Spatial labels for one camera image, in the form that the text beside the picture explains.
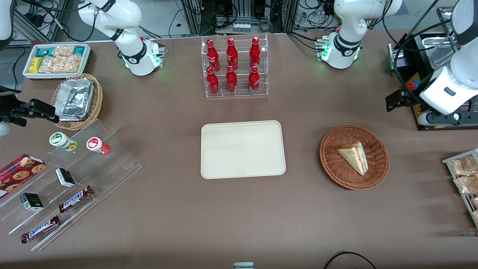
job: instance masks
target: aluminum foil container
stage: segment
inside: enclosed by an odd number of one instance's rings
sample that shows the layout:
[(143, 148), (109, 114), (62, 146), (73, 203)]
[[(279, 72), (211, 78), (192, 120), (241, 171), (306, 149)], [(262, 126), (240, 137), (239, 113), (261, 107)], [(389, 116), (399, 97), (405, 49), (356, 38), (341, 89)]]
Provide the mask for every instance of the aluminum foil container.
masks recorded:
[(95, 83), (87, 78), (62, 82), (54, 104), (60, 121), (86, 120), (94, 87)]

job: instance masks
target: table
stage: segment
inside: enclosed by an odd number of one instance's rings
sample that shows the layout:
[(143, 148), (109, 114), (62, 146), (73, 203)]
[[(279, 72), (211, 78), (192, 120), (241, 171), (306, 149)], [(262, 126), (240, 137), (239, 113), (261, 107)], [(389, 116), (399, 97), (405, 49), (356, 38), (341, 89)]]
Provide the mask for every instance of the table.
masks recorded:
[[(305, 269), (341, 250), (382, 269), (476, 267), (477, 239), (458, 237), (474, 232), (473, 222), (441, 160), (476, 148), (477, 132), (418, 132), (409, 109), (387, 113), (385, 97), (399, 86), (387, 43), (385, 32), (370, 31), (353, 66), (335, 70), (291, 37), (269, 34), (270, 94), (241, 100), (204, 97), (200, 38), (174, 40), (164, 68), (146, 77), (123, 66), (113, 43), (90, 43), (88, 71), (104, 90), (99, 118), (144, 167), (40, 252), (0, 227), (1, 268), (227, 269), (253, 261)], [(49, 101), (57, 84), (26, 79), (21, 99)], [(284, 175), (201, 177), (204, 124), (261, 120), (282, 125)], [(346, 190), (319, 164), (324, 134), (347, 123), (369, 128), (389, 151), (390, 172), (375, 189)], [(12, 128), (0, 165), (22, 153), (43, 156), (59, 130), (39, 119)], [(329, 268), (353, 264), (367, 265), (340, 257)]]

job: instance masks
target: red cookie box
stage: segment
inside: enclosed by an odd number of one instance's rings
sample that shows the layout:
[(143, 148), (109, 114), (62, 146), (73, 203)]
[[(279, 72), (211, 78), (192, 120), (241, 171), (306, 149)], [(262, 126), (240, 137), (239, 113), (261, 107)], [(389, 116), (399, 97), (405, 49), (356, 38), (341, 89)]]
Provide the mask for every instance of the red cookie box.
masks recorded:
[(0, 198), (46, 168), (43, 160), (23, 154), (0, 169)]

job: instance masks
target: small black box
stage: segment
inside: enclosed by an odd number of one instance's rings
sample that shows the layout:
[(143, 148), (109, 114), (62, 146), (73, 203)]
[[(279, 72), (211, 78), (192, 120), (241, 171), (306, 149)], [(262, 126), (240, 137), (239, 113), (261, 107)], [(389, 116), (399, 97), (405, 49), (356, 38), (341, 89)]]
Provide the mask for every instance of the small black box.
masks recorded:
[(76, 182), (75, 179), (73, 179), (73, 176), (71, 175), (70, 171), (66, 170), (65, 168), (58, 168), (57, 170), (55, 170), (55, 172), (56, 177), (60, 181), (60, 184), (68, 188), (72, 188), (75, 186)]
[(26, 192), (20, 195), (20, 200), (22, 201), (26, 210), (40, 211), (43, 209), (43, 204), (42, 201), (40, 201), (38, 194)]

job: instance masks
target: wicker basket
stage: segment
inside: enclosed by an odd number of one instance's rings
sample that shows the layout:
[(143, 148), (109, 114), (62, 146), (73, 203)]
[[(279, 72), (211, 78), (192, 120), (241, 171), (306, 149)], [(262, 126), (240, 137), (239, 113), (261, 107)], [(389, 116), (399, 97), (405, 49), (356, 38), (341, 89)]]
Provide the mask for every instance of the wicker basket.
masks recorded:
[[(337, 148), (361, 142), (369, 165), (364, 176), (337, 152)], [(326, 173), (339, 185), (351, 190), (368, 190), (380, 184), (389, 171), (390, 160), (382, 141), (358, 125), (342, 125), (330, 130), (320, 143), (320, 161)]]
[[(93, 89), (93, 96), (91, 97), (89, 116), (87, 117), (86, 120), (82, 122), (59, 122), (59, 123), (56, 123), (55, 126), (63, 128), (63, 129), (68, 129), (70, 131), (77, 131), (90, 125), (96, 118), (98, 118), (99, 111), (101, 110), (101, 102), (103, 101), (103, 90), (101, 89), (101, 85), (98, 83), (98, 80), (96, 80), (96, 78), (90, 74), (81, 74), (78, 76), (67, 78), (66, 80), (81, 79), (81, 78), (90, 79), (95, 83), (95, 87)], [(60, 89), (60, 85), (56, 87), (55, 93), (53, 94), (52, 101), (50, 102), (51, 105), (55, 104), (56, 95), (58, 94), (59, 89)]]

